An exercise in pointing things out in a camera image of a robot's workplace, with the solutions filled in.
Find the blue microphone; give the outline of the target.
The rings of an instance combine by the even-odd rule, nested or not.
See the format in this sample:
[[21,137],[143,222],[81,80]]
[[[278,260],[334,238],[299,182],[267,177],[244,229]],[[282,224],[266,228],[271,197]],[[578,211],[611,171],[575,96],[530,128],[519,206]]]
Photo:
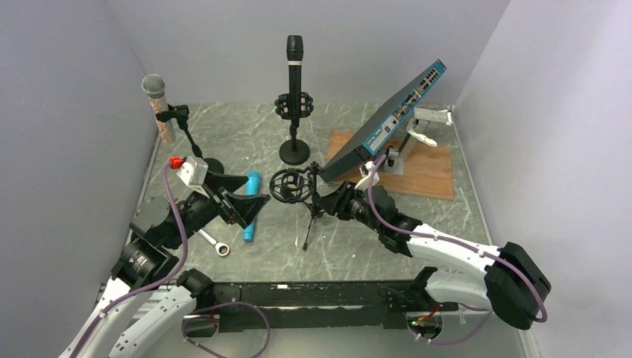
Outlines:
[[[261,183],[261,176],[257,171],[249,171],[247,173],[248,182],[246,188],[247,195],[255,195],[259,192],[259,186]],[[245,242],[252,242],[255,231],[255,221],[251,222],[244,230],[243,230],[243,240]]]

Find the black tripod shock mount stand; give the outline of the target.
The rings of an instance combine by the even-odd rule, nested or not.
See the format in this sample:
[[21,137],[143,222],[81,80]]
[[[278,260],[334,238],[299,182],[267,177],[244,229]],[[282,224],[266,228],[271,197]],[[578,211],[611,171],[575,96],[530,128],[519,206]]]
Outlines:
[[320,197],[317,192],[317,176],[320,171],[320,165],[313,161],[303,169],[281,169],[269,181],[269,192],[274,199],[284,204],[304,204],[309,210],[310,222],[302,247],[304,251],[308,249],[312,223],[324,214],[324,209],[316,203]]

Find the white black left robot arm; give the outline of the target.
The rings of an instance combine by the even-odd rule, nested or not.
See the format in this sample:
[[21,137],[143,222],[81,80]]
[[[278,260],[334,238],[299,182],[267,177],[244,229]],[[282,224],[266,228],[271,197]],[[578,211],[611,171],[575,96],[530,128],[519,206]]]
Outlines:
[[140,357],[176,321],[192,311],[204,313],[215,303],[214,282],[195,269],[183,270],[189,238],[217,217],[246,228],[271,198],[237,195],[247,176],[190,164],[170,167],[191,189],[189,197],[176,202],[165,180],[166,198],[149,198],[139,206],[130,224],[133,238],[62,357]]

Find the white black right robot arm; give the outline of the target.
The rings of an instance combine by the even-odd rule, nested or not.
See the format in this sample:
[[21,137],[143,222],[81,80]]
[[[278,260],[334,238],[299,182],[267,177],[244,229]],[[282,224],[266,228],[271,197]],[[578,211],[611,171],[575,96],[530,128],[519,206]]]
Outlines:
[[362,223],[395,254],[427,258],[452,268],[452,273],[438,268],[419,273],[410,293],[412,303],[421,310],[436,303],[465,304],[491,310],[520,330],[548,318],[544,301],[552,285],[521,245],[485,245],[441,232],[401,213],[382,186],[362,191],[343,183],[317,197],[315,206],[341,221]]

